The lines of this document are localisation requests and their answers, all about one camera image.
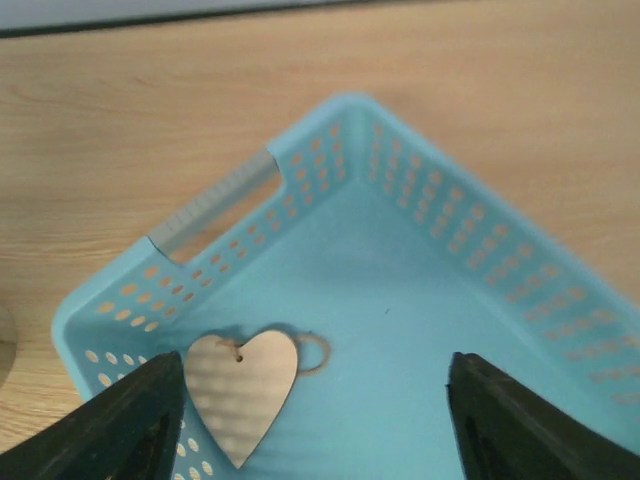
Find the light blue plastic basket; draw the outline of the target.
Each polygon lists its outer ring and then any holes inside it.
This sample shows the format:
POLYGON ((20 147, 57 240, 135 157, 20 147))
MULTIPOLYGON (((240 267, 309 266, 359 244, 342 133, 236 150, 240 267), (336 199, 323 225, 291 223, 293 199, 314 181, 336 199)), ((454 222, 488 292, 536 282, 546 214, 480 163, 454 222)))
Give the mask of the light blue plastic basket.
POLYGON ((84 399, 165 351, 324 338, 247 464, 193 409, 175 479, 459 479, 449 363, 474 352, 639 448, 639 313, 364 95, 317 107, 69 295, 52 336, 84 399))

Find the wooden heart ornament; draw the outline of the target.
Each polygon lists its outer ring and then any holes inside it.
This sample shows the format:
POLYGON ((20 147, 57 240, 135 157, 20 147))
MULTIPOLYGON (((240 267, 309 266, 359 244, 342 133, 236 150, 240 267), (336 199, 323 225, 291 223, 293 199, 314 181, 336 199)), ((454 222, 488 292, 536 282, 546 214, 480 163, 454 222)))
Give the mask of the wooden heart ornament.
POLYGON ((265 438, 296 380, 322 371, 327 340, 264 330, 248 341, 204 335, 187 350, 186 389, 203 425, 231 465, 241 469, 265 438))

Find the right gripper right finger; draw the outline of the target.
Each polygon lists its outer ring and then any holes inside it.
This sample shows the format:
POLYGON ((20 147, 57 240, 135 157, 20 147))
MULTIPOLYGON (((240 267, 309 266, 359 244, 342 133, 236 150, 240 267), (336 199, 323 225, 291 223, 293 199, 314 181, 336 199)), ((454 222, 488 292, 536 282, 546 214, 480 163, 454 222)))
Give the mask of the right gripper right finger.
POLYGON ((639 456, 473 353, 456 352, 447 396, 467 479, 637 479, 639 456))

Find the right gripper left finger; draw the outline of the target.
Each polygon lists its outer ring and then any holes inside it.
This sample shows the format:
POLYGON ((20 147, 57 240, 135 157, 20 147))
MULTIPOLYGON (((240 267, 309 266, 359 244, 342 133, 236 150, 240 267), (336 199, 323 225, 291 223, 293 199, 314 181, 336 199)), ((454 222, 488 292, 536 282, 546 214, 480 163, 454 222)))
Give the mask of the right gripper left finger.
POLYGON ((168 479, 185 409, 178 352, 159 354, 1 454, 3 479, 168 479))

